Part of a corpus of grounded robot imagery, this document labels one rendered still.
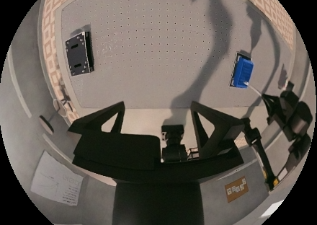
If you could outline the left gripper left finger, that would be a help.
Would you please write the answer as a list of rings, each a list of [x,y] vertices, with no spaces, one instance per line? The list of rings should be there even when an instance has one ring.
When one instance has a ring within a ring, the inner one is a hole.
[[[102,125],[117,114],[115,123],[110,132],[121,133],[122,123],[125,115],[124,101],[120,101],[102,110],[98,110],[84,117],[78,118],[71,125],[88,130],[102,131]]]

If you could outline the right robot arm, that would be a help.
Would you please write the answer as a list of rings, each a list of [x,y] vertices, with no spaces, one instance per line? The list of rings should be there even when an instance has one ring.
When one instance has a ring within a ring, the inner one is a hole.
[[[289,174],[292,173],[311,146],[311,137],[306,131],[309,129],[312,123],[313,116],[309,106],[303,101],[298,103],[298,100],[299,97],[292,90],[283,90],[280,94],[281,107],[274,115],[274,120],[281,129],[288,121],[288,124],[284,127],[282,132],[285,134],[289,142],[294,140],[294,143],[288,149],[288,159],[277,176],[274,175],[265,150],[262,146],[262,137],[260,135],[259,129],[255,127],[252,130],[250,119],[242,120],[245,124],[245,127],[242,130],[242,133],[245,134],[244,138],[249,147],[253,146],[256,150],[264,170],[264,185],[267,187],[267,192],[272,192],[282,183],[282,181],[285,180],[285,178],[289,176]],[[256,139],[258,141],[255,141]]]

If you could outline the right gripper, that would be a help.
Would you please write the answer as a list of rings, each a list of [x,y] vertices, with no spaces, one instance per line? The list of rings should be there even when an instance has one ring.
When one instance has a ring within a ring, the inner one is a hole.
[[[279,99],[278,96],[263,94],[262,95],[262,100],[264,101],[264,104],[265,104],[266,109],[267,109],[267,113],[269,115],[267,117],[267,124],[270,125],[274,121],[275,113],[281,107],[280,99]]]

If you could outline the blue tube carrier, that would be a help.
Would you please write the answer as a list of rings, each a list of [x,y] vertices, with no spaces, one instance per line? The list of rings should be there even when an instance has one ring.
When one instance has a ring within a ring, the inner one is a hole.
[[[247,88],[248,85],[244,84],[244,80],[249,83],[253,67],[254,67],[254,63],[239,57],[236,73],[233,79],[234,80],[233,85],[236,87]]]

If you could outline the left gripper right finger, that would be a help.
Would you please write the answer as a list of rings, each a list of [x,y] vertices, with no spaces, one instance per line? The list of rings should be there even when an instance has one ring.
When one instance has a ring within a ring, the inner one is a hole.
[[[192,101],[190,111],[199,159],[209,157],[219,145],[235,141],[245,127],[241,119],[202,105],[199,102]],[[214,125],[215,129],[210,137],[205,132],[198,114],[201,114]]]

